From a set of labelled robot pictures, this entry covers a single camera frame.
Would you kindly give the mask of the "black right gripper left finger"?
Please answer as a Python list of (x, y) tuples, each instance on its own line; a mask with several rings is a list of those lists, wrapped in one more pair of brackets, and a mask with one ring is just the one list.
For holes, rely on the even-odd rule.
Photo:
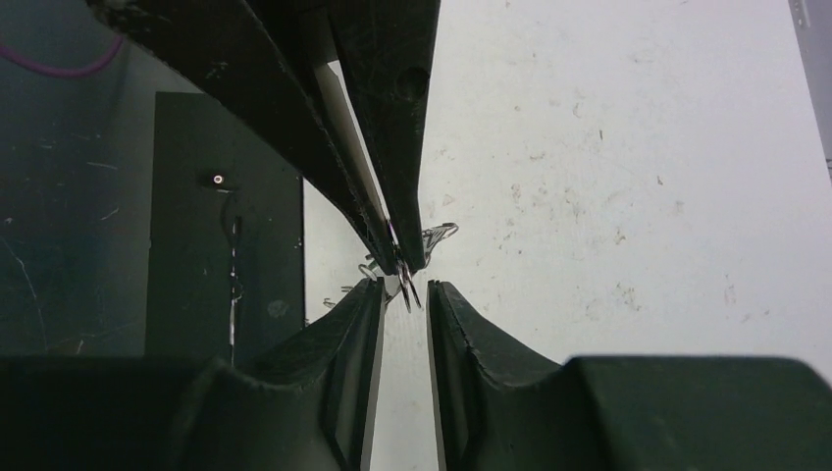
[(240, 366), (223, 359), (6, 357), (5, 470), (365, 470), (384, 286)]

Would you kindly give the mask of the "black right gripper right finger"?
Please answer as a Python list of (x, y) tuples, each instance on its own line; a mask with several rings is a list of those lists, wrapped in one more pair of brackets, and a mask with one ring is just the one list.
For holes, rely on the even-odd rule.
[(576, 356), (556, 363), (428, 284), (443, 470), (827, 470), (831, 389), (801, 361)]

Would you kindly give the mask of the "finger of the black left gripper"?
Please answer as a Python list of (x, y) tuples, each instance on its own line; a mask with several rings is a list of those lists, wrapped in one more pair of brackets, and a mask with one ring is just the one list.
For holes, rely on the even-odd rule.
[(284, 157), (398, 272), (368, 169), (338, 134), (300, 41), (274, 36), (247, 1), (90, 1), (94, 17), (189, 80)]
[(418, 185), (440, 2), (330, 1), (343, 77), (396, 236), (426, 266)]

